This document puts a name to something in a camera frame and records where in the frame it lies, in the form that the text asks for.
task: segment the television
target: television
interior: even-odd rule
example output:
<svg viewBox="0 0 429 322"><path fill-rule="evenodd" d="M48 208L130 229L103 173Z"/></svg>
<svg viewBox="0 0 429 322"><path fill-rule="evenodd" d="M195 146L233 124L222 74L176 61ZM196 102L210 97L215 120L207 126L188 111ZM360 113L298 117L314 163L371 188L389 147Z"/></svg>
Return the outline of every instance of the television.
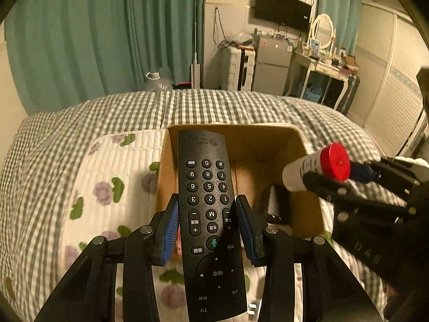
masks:
<svg viewBox="0 0 429 322"><path fill-rule="evenodd" d="M308 31L312 7L299 0L256 0L256 19Z"/></svg>

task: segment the red bottle cap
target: red bottle cap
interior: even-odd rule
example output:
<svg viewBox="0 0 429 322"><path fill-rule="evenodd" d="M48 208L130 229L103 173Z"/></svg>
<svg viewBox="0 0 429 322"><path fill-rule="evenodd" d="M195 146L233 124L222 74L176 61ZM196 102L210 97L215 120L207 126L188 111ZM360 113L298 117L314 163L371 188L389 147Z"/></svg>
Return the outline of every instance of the red bottle cap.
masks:
<svg viewBox="0 0 429 322"><path fill-rule="evenodd" d="M320 164L328 178L344 181L350 176L350 160L340 143L333 143L320 152Z"/></svg>

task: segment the teal curtain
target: teal curtain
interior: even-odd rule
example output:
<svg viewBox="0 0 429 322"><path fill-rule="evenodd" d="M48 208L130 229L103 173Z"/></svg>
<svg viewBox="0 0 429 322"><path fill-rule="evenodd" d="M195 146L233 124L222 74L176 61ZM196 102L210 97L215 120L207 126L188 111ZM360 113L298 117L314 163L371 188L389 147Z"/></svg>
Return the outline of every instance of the teal curtain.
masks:
<svg viewBox="0 0 429 322"><path fill-rule="evenodd" d="M344 46L347 52L354 50L361 10L362 0L319 0L317 12L331 17L338 49Z"/></svg>
<svg viewBox="0 0 429 322"><path fill-rule="evenodd" d="M9 62L29 115L139 90L169 68L189 81L194 1L202 61L203 0L18 0L6 16Z"/></svg>

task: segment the remote control logo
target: remote control logo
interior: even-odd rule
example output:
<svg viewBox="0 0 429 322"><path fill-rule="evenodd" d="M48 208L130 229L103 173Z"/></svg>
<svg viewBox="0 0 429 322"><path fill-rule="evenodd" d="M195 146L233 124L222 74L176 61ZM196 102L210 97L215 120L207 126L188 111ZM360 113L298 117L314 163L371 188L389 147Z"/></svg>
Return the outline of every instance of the remote control logo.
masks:
<svg viewBox="0 0 429 322"><path fill-rule="evenodd" d="M217 146L217 142L213 138L210 140L208 140L207 138L190 139L189 144L195 144L195 145L208 145L208 144L210 144L211 146Z"/></svg>

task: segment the remote control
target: remote control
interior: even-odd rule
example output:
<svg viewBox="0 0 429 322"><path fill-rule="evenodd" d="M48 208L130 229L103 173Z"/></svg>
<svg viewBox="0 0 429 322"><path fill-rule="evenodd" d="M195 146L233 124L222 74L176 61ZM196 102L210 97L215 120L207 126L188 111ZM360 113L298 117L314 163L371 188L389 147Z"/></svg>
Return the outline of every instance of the remote control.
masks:
<svg viewBox="0 0 429 322"><path fill-rule="evenodd" d="M225 137L181 130L177 150L189 321L228 319L246 312L247 302Z"/></svg>

